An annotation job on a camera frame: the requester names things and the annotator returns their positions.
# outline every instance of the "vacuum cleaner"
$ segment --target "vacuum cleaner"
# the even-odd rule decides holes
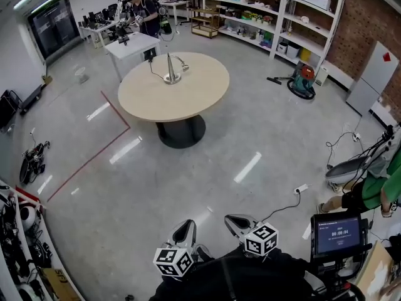
[[[311,100],[316,96],[313,84],[315,82],[315,71],[312,67],[299,61],[295,71],[288,77],[267,77],[267,80],[281,85],[280,80],[288,80],[287,87],[294,95],[302,99]]]
[[[381,139],[358,157],[332,167],[326,173],[326,180],[335,184],[345,184],[359,179],[365,172],[376,178],[387,177],[387,168],[401,146],[401,126],[389,125]]]

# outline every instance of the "person in green shirt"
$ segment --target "person in green shirt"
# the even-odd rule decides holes
[[[354,185],[343,196],[333,196],[317,206],[318,213],[328,213],[338,208],[357,210],[361,213],[382,205],[382,215],[389,218],[392,202],[401,194],[401,149],[394,155],[387,169],[388,178],[375,178],[369,172],[366,179]]]

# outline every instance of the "brick wall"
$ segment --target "brick wall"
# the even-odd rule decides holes
[[[307,15],[321,26],[327,26],[328,16],[311,11],[298,4],[296,14]],[[385,45],[401,60],[401,15],[384,0],[345,0],[336,35],[327,60],[355,78],[362,70],[363,62],[374,41]],[[315,34],[311,34],[317,43]],[[393,117],[401,120],[401,67],[382,94],[383,104],[391,107]]]

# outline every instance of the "table top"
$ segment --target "table top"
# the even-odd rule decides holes
[[[157,38],[139,32],[129,34],[128,37],[130,39],[127,41],[126,46],[123,43],[114,41],[113,43],[107,45],[106,49],[116,58],[122,60],[130,55],[149,50],[150,47],[153,48],[153,46],[160,42],[160,40]]]
[[[167,1],[159,0],[161,6],[182,6],[183,4],[187,4],[188,1],[177,1],[174,3],[169,3]]]
[[[119,22],[119,21],[113,21],[112,23],[109,23],[109,24],[107,24],[107,25],[105,25],[105,26],[102,26],[102,27],[99,27],[99,28],[97,28],[97,29],[91,29],[91,28],[89,28],[89,27],[86,27],[86,28],[80,27],[80,28],[81,28],[81,29],[88,30],[88,31],[91,31],[91,32],[93,32],[93,33],[100,33],[100,32],[102,32],[102,31],[104,31],[104,30],[106,30],[106,29],[108,29],[108,28],[111,28],[111,27],[115,26],[116,24],[118,24],[118,22]]]
[[[202,53],[172,54],[189,65],[182,72],[181,62],[171,59],[174,71],[182,75],[175,85],[167,85],[152,74],[147,61],[125,76],[118,89],[118,100],[128,113],[151,122],[175,122],[198,115],[226,93],[230,76],[220,61]],[[167,55],[155,57],[152,68],[160,76],[168,73]]]

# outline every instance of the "floor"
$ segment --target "floor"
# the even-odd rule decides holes
[[[187,26],[179,30],[171,42],[160,44],[163,53],[205,53],[231,77],[223,99],[202,113],[207,130],[197,145],[166,147],[154,124],[126,113],[117,100],[119,83],[110,57],[91,43],[49,68],[53,82],[14,131],[15,153],[32,147],[33,128],[37,142],[51,142],[45,173],[26,190],[47,206],[55,245],[87,300],[123,300],[128,293],[147,300],[161,282],[152,264],[155,249],[177,223],[194,219],[197,242],[222,256],[238,246],[224,225],[226,214],[262,219],[296,204],[293,191],[302,184],[310,188],[300,205],[269,222],[280,232],[280,248],[309,260],[310,241],[302,235],[316,204],[332,195],[323,177],[330,153],[325,143],[353,130],[360,119],[345,103],[346,92],[331,81],[317,89],[314,101],[302,100],[266,80],[290,74],[293,67],[287,63],[271,61],[267,52],[234,38],[209,40]],[[137,63],[128,59],[122,73]],[[81,66],[90,78],[79,85],[74,72]],[[205,77],[205,83],[208,79],[213,77]],[[357,130],[364,148],[382,130],[373,117],[364,117]],[[360,151],[361,145],[346,135],[331,164]],[[257,153],[259,162],[235,182]],[[19,162],[21,156],[15,155]],[[372,218],[372,212],[366,214]],[[400,219],[376,213],[373,231],[384,238],[399,228]]]

